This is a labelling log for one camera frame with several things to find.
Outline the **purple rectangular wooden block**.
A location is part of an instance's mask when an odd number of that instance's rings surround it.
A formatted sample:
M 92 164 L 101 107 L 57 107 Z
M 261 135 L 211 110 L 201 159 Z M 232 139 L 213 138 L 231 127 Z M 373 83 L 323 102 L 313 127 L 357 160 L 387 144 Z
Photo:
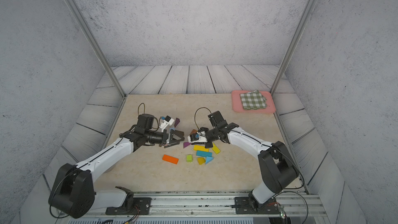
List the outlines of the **purple rectangular wooden block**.
M 191 145 L 191 143 L 189 143 L 189 142 L 184 142 L 183 143 L 183 148 L 187 148 L 187 147 L 189 147 Z

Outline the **yellow long wooden block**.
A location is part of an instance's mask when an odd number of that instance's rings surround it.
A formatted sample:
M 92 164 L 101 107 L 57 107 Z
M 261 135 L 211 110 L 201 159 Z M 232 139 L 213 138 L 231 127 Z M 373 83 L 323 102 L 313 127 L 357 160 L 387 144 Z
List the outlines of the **yellow long wooden block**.
M 194 145 L 193 148 L 195 151 L 204 151 L 204 152 L 209 152 L 209 148 L 206 148 L 204 146 L 200 146 L 200 145 Z

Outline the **lime green long block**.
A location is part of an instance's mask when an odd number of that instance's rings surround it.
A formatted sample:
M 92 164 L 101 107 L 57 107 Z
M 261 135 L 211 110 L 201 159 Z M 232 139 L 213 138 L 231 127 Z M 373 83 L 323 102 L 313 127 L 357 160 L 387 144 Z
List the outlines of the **lime green long block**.
M 220 151 L 220 149 L 216 146 L 216 144 L 212 144 L 212 151 L 215 153 L 215 154 L 219 154 L 221 151 Z

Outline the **teal long wooden block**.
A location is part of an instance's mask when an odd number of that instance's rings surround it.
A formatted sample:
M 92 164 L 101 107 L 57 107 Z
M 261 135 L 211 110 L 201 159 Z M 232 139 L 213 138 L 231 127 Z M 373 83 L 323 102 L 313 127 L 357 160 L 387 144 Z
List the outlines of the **teal long wooden block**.
M 197 153 L 196 153 L 196 155 L 197 155 L 198 157 L 212 157 L 212 153 L 211 153 L 211 152 L 208 152 L 208 151 L 201 151 L 201 150 L 198 150 Z

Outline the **orange long wooden block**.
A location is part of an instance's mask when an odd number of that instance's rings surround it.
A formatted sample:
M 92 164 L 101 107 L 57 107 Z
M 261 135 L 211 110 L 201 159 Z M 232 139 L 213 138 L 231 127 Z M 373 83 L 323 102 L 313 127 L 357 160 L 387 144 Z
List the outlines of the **orange long wooden block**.
M 169 156 L 169 155 L 164 155 L 162 157 L 162 160 L 166 161 L 166 162 L 169 162 L 169 163 L 172 163 L 172 164 L 178 164 L 178 161 L 179 161 L 178 158 L 175 158 L 175 157 L 172 157 L 172 156 Z

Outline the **light blue triangle block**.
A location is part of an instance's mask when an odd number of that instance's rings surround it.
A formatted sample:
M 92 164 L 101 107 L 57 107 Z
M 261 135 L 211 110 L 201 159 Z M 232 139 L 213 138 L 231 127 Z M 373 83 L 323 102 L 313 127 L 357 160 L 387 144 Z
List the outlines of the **light blue triangle block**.
M 213 161 L 214 157 L 206 157 L 205 158 L 205 164 L 210 163 L 211 161 Z

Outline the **green small cube block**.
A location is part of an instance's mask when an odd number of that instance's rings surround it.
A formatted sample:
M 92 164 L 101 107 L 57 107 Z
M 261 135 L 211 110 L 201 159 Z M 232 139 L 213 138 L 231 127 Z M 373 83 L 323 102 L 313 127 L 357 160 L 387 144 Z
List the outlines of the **green small cube block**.
M 187 162 L 193 162 L 193 156 L 192 155 L 187 155 L 186 156 Z

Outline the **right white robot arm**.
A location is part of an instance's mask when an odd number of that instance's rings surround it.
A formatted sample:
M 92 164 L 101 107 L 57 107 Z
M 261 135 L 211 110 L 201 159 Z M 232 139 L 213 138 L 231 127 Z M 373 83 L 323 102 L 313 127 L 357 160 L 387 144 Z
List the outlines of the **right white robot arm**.
M 227 123 L 219 111 L 209 114 L 208 119 L 212 129 L 199 128 L 196 133 L 189 135 L 189 142 L 213 148 L 213 142 L 220 140 L 241 148 L 258 160 L 262 182 L 249 193 L 253 208 L 260 208 L 300 177 L 299 169 L 284 143 L 270 143 L 257 138 L 238 124 Z

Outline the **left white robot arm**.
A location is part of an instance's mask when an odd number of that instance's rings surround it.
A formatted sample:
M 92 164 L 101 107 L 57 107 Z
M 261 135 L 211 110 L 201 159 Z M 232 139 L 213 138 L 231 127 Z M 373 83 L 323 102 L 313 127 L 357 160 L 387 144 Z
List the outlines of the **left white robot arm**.
M 153 130 L 155 119 L 150 114 L 139 115 L 137 123 L 121 133 L 110 146 L 75 165 L 66 163 L 60 167 L 49 196 L 49 207 L 75 219 L 99 208 L 106 208 L 108 214 L 139 214 L 140 204 L 134 200 L 132 191 L 120 186 L 114 190 L 95 191 L 94 183 L 142 146 L 158 144 L 168 148 L 184 141 L 184 132 L 173 128 L 170 116 Z

